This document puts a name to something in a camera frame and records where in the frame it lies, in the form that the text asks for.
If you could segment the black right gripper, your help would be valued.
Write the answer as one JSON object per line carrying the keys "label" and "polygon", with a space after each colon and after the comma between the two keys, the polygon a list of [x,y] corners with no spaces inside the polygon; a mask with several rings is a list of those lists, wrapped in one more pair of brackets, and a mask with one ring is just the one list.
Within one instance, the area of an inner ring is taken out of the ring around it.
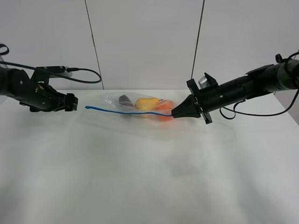
{"label": "black right gripper", "polygon": [[204,118],[206,124],[212,123],[210,113],[204,106],[202,92],[198,88],[194,79],[187,81],[187,87],[191,91],[189,95],[180,105],[172,109],[173,118]]}

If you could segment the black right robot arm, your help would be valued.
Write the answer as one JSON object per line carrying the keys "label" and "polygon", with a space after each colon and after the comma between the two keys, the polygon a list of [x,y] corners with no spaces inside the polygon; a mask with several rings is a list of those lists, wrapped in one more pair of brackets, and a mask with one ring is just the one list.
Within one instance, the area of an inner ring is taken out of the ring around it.
{"label": "black right robot arm", "polygon": [[218,84],[205,73],[195,82],[187,81],[191,92],[179,105],[167,99],[149,97],[137,93],[113,93],[100,96],[98,105],[87,105],[86,109],[142,116],[149,119],[169,121],[176,118],[203,117],[206,124],[212,122],[210,112],[236,107],[246,100],[268,95],[277,91],[299,88],[299,62],[292,59],[279,60],[248,72],[245,76]]}

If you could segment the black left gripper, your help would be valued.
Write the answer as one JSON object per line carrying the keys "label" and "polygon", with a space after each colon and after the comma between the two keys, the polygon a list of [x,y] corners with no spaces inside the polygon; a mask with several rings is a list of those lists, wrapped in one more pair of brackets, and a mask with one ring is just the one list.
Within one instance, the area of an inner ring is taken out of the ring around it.
{"label": "black left gripper", "polygon": [[52,87],[37,84],[33,92],[26,93],[19,104],[28,106],[31,112],[57,112],[63,109],[65,111],[76,111],[78,98],[73,93],[64,95],[55,91]]}

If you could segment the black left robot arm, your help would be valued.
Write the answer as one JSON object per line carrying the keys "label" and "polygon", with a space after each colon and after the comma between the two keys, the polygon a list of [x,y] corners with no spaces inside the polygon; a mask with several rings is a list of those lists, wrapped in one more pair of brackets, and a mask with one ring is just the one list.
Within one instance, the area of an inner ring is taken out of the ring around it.
{"label": "black left robot arm", "polygon": [[62,94],[49,85],[51,78],[68,77],[66,73],[64,66],[51,66],[44,71],[38,67],[32,77],[24,70],[1,68],[0,94],[28,106],[31,112],[72,112],[77,110],[78,98],[72,93]]}

